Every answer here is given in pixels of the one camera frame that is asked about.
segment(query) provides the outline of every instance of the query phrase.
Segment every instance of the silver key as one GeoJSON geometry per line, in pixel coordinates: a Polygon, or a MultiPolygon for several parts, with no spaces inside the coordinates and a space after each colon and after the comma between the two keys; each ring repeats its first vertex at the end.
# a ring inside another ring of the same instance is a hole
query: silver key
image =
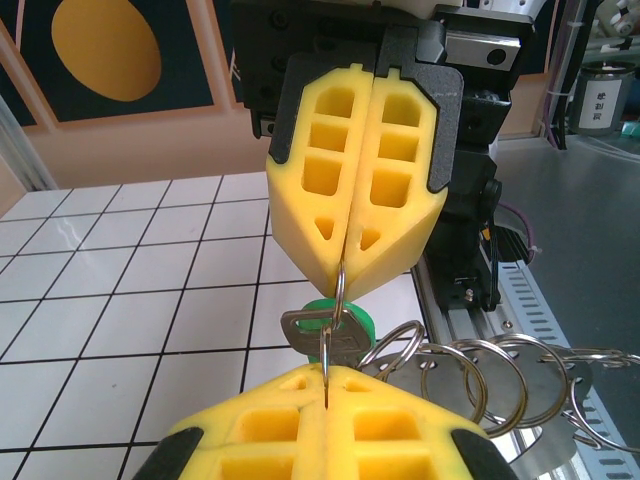
{"type": "MultiPolygon", "coordinates": [[[[333,308],[323,310],[292,310],[285,312],[280,319],[282,331],[291,347],[303,355],[320,357],[320,329],[303,330],[300,324],[310,320],[330,320],[333,308]]],[[[332,363],[343,364],[338,359],[356,357],[368,352],[373,345],[366,330],[356,319],[353,312],[344,308],[340,315],[340,325],[331,331],[332,363]]]]}

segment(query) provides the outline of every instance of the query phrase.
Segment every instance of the gray table surface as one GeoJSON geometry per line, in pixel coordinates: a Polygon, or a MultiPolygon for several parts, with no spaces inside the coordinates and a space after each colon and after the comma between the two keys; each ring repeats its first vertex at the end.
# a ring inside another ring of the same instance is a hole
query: gray table surface
{"type": "MultiPolygon", "coordinates": [[[[640,354],[640,161],[570,141],[500,144],[503,200],[529,217],[543,249],[531,271],[572,346],[640,354]]],[[[595,369],[627,444],[640,446],[640,366],[595,369]]]]}

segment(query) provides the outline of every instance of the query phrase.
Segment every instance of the white tile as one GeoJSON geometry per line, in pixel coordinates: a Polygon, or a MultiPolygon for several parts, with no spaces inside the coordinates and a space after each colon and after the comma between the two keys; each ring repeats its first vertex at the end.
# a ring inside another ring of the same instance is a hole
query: white tile
{"type": "Polygon", "coordinates": [[[33,452],[18,480],[114,480],[126,451],[126,448],[83,448],[33,452]]]}
{"type": "Polygon", "coordinates": [[[2,217],[2,220],[48,217],[68,193],[69,190],[27,193],[2,217]]]}
{"type": "Polygon", "coordinates": [[[0,274],[0,300],[42,298],[71,253],[17,257],[0,274]]]}
{"type": "Polygon", "coordinates": [[[81,360],[36,445],[128,442],[157,361],[81,360]]]}
{"type": "Polygon", "coordinates": [[[246,347],[254,292],[255,287],[186,291],[167,351],[246,347]]]}
{"type": "Polygon", "coordinates": [[[13,478],[25,455],[25,453],[0,454],[0,478],[13,478]]]}
{"type": "Polygon", "coordinates": [[[0,448],[31,446],[72,366],[73,362],[0,365],[0,411],[11,412],[0,415],[0,448]]]}
{"type": "Polygon", "coordinates": [[[50,218],[20,253],[75,250],[97,218],[98,215],[50,218]]]}
{"type": "Polygon", "coordinates": [[[7,351],[7,362],[73,358],[89,338],[108,297],[45,300],[7,351]]]}
{"type": "Polygon", "coordinates": [[[300,269],[287,257],[273,237],[267,237],[262,258],[260,283],[306,280],[300,269]]]}
{"type": "Polygon", "coordinates": [[[133,447],[127,458],[127,465],[122,473],[122,480],[132,480],[133,476],[140,470],[142,464],[147,461],[155,447],[133,447]]]}
{"type": "Polygon", "coordinates": [[[141,243],[148,245],[200,240],[210,208],[209,205],[198,205],[159,209],[141,243]]]}
{"type": "Polygon", "coordinates": [[[289,345],[280,328],[280,317],[288,310],[301,310],[322,298],[309,282],[260,285],[251,331],[251,346],[289,345]]]}
{"type": "Polygon", "coordinates": [[[38,302],[0,304],[0,356],[29,318],[38,302]]]}
{"type": "Polygon", "coordinates": [[[160,352],[179,297],[180,292],[113,296],[84,355],[160,352]]]}
{"type": "Polygon", "coordinates": [[[256,283],[262,238],[202,242],[189,287],[256,283]]]}
{"type": "Polygon", "coordinates": [[[168,186],[168,180],[123,185],[109,204],[107,212],[156,208],[168,186]]]}
{"type": "Polygon", "coordinates": [[[159,441],[180,420],[238,394],[244,352],[162,357],[136,441],[159,441]]]}
{"type": "Polygon", "coordinates": [[[105,213],[82,244],[82,249],[133,247],[147,228],[153,210],[105,213]]]}
{"type": "Polygon", "coordinates": [[[117,291],[145,292],[182,288],[195,251],[195,243],[138,248],[117,291]]]}
{"type": "Polygon", "coordinates": [[[0,222],[0,256],[18,253],[43,221],[0,222]]]}
{"type": "Polygon", "coordinates": [[[216,203],[204,232],[204,239],[264,235],[268,208],[268,200],[216,203]]]}
{"type": "Polygon", "coordinates": [[[77,252],[47,298],[112,293],[133,250],[117,248],[77,252]]]}
{"type": "Polygon", "coordinates": [[[422,320],[411,275],[400,275],[353,303],[371,316],[378,338],[409,320],[422,320]]]}
{"type": "Polygon", "coordinates": [[[54,216],[63,217],[65,215],[103,212],[117,190],[117,185],[77,188],[62,202],[54,216]]]}
{"type": "Polygon", "coordinates": [[[225,175],[217,202],[268,198],[267,174],[265,172],[225,175]]]}
{"type": "Polygon", "coordinates": [[[215,198],[220,177],[200,177],[174,180],[164,196],[161,207],[211,203],[215,198]]]}
{"type": "Polygon", "coordinates": [[[292,348],[252,350],[247,362],[244,391],[251,390],[300,365],[309,363],[307,357],[292,348]]]}

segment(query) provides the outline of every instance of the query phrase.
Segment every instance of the metal extrusion frame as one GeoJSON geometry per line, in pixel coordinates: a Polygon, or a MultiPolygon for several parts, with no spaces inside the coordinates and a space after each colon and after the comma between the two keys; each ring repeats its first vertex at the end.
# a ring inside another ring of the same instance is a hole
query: metal extrusion frame
{"type": "MultiPolygon", "coordinates": [[[[424,256],[412,270],[412,275],[422,316],[432,342],[447,344],[456,339],[524,333],[548,343],[570,347],[531,271],[522,261],[500,264],[502,302],[495,312],[443,312],[431,290],[429,267],[424,256]]],[[[612,441],[624,443],[595,388],[592,388],[585,399],[584,409],[588,423],[598,433],[612,441]]],[[[512,433],[516,451],[521,451],[521,447],[527,447],[532,443],[533,438],[527,437],[530,436],[521,432],[512,433]]],[[[631,480],[640,478],[640,468],[629,453],[608,447],[595,450],[578,443],[578,453],[569,463],[540,478],[631,480]]]]}

